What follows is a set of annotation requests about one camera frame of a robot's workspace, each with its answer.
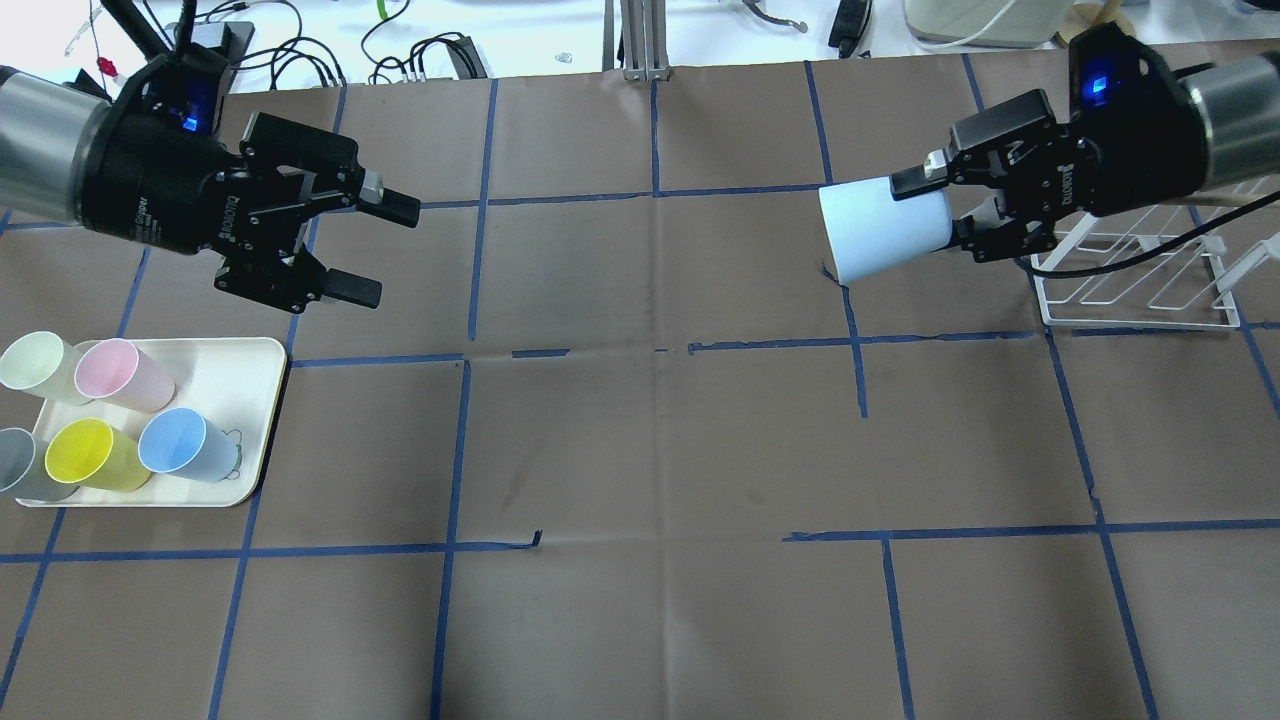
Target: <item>pink cup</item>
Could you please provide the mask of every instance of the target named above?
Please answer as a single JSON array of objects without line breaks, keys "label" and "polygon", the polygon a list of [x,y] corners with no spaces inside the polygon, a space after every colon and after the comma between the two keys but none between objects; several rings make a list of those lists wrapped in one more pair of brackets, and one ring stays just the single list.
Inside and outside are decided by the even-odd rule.
[{"label": "pink cup", "polygon": [[84,397],[140,413],[155,413],[173,400],[173,375],[127,340],[91,347],[76,365],[76,389]]}]

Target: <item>black tube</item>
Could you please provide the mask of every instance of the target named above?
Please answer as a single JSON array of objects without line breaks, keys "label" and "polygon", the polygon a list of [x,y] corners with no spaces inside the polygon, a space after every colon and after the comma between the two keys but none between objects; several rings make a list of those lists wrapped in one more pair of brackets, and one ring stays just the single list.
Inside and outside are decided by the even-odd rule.
[{"label": "black tube", "polygon": [[102,8],[111,14],[124,35],[138,46],[147,60],[164,55],[169,51],[160,33],[147,23],[142,13],[138,12],[133,0],[102,0]]}]

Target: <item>metallic cylinder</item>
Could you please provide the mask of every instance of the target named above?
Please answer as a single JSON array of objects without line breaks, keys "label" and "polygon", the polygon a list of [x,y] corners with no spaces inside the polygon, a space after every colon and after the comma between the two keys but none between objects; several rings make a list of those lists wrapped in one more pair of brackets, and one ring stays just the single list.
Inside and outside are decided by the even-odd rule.
[{"label": "metallic cylinder", "polygon": [[1183,79],[1204,122],[1203,187],[1280,170],[1280,59],[1258,55]]},{"label": "metallic cylinder", "polygon": [[90,145],[108,104],[0,67],[0,208],[79,220]]}]

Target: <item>metal bracket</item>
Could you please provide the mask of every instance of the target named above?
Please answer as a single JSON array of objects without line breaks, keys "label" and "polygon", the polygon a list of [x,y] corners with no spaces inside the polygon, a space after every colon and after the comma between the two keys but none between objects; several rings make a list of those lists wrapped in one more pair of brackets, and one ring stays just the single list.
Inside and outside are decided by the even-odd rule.
[{"label": "metal bracket", "polygon": [[667,79],[667,0],[621,0],[622,76],[630,81]]}]

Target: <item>gray cup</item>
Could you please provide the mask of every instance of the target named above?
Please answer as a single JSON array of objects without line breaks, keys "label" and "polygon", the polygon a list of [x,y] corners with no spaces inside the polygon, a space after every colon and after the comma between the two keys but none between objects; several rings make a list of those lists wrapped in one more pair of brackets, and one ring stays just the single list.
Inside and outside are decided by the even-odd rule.
[{"label": "gray cup", "polygon": [[47,443],[22,428],[0,430],[0,497],[56,502],[78,486],[54,482],[45,473]]}]

